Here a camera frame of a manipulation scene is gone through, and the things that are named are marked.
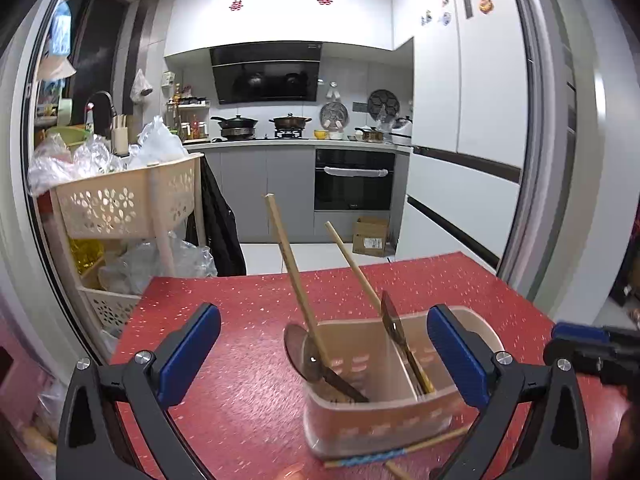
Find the black kitchen faucet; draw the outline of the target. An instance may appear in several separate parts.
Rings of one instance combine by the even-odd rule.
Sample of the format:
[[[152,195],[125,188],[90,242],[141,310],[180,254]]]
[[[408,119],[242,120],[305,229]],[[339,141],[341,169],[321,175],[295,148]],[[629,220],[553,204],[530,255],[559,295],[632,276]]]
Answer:
[[[89,110],[92,111],[94,133],[111,139],[113,119],[117,116],[111,93],[106,90],[94,92],[86,102],[86,112]]]

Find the pink utensil holder caddy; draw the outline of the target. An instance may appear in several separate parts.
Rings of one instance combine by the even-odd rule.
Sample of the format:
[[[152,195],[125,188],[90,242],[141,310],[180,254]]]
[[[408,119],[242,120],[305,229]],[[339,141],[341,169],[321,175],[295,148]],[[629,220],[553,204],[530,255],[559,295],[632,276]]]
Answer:
[[[435,391],[421,396],[404,354],[378,318],[319,324],[331,367],[369,398],[352,403],[325,382],[305,387],[303,426],[322,460],[404,448],[446,431],[464,402],[426,332],[424,312],[401,318],[408,345]]]

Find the blue patterned bamboo chopstick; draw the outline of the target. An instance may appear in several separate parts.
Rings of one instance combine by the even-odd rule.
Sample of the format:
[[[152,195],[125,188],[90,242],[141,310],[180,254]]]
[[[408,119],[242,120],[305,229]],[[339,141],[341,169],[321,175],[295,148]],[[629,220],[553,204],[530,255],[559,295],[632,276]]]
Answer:
[[[424,450],[424,448],[431,448],[432,446],[448,442],[457,438],[461,438],[465,436],[469,429],[470,425],[457,428],[455,430],[450,430],[446,432],[446,434],[439,434],[436,437],[432,437],[431,439],[427,439],[425,441],[405,446],[404,448],[395,448],[394,450],[387,452],[379,452],[367,455],[360,455],[349,458],[341,458],[340,460],[329,460],[328,462],[323,463],[323,467],[326,469],[337,469],[344,467],[355,467],[361,466],[370,463],[377,462],[386,462],[386,460],[392,460],[393,458],[405,456],[407,454]]]

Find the black jacket hanging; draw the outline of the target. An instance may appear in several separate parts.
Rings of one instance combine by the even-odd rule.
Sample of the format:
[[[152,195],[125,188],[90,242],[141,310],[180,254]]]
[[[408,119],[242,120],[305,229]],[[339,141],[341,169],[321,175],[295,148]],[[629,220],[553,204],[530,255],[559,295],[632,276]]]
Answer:
[[[204,245],[213,256],[218,276],[243,276],[246,264],[236,230],[235,215],[221,193],[212,168],[201,158]]]

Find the bamboo chopstick on table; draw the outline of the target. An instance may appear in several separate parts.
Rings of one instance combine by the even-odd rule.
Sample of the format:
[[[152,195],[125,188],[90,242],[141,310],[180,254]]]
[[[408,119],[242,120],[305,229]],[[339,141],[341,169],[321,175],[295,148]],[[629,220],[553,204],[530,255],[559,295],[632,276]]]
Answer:
[[[384,463],[385,469],[397,480],[412,480],[410,474],[395,464],[392,460]]]

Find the beige perforated storage cart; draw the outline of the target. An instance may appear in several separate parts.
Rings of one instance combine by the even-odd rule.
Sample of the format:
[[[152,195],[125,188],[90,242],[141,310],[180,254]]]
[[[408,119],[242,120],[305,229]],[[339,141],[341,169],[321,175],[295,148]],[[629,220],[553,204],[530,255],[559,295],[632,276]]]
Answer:
[[[71,240],[155,240],[160,274],[174,278],[178,266],[169,233],[193,216],[196,241],[205,242],[201,187],[201,153],[144,168],[64,183],[52,188],[53,221],[80,318],[98,332],[121,330],[128,323],[138,295],[98,289],[99,260],[78,273]]]

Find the cardboard box on floor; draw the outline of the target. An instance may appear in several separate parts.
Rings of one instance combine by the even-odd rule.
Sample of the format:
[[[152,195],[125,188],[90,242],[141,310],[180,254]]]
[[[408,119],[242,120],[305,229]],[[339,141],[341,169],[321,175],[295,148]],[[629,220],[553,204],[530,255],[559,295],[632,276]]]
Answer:
[[[352,251],[355,254],[384,257],[388,233],[388,220],[359,217],[354,225]]]

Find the black built-in oven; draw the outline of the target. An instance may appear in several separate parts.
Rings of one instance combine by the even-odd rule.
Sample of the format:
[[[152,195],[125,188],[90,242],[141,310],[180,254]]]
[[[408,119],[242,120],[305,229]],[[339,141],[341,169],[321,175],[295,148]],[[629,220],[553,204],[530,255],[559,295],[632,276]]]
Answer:
[[[314,162],[314,209],[390,209],[395,155],[390,152],[318,148]]]

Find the clear plastic bags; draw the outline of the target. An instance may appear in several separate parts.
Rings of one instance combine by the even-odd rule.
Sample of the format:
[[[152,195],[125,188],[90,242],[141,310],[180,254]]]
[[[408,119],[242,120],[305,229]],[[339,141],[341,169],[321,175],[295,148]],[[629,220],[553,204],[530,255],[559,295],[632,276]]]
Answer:
[[[124,157],[112,153],[102,136],[90,136],[72,152],[59,133],[49,133],[29,162],[28,190],[31,196],[38,197],[64,183],[173,162],[188,155],[180,138],[160,116],[144,126]]]

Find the black wok on stove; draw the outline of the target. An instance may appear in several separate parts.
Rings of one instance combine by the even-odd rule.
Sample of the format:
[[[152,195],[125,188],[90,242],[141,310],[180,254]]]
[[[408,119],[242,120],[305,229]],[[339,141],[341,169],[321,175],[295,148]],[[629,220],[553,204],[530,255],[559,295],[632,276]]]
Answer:
[[[243,117],[239,114],[230,118],[212,116],[210,119],[218,124],[220,135],[228,140],[252,138],[258,123],[257,119]]]

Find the green bowl on counter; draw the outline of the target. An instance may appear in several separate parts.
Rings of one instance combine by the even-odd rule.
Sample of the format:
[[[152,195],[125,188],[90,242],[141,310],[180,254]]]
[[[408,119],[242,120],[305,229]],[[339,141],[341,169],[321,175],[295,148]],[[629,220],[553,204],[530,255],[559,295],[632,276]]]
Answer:
[[[50,134],[58,134],[71,151],[79,148],[89,136],[84,128],[76,126],[54,126],[46,130],[46,135]]]

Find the brown pan on stove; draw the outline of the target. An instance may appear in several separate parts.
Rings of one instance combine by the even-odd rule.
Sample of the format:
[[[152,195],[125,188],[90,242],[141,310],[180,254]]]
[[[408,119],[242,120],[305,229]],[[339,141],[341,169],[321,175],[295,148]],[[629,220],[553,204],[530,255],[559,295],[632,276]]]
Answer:
[[[298,139],[303,135],[311,118],[288,113],[286,116],[270,118],[269,121],[273,123],[274,132],[278,139]]]

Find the black range hood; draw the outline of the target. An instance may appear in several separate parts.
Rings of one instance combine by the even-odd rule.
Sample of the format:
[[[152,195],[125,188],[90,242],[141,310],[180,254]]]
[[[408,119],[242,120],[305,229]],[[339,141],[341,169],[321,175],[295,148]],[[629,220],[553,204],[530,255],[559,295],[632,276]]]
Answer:
[[[209,49],[218,102],[314,102],[322,42],[264,41]]]

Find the white refrigerator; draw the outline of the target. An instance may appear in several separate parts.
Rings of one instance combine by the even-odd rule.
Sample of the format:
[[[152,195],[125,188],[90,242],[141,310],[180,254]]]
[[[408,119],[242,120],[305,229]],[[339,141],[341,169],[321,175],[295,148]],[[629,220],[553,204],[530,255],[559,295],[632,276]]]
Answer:
[[[463,252],[497,271],[512,231],[528,129],[518,0],[394,0],[413,45],[411,153],[396,256]]]

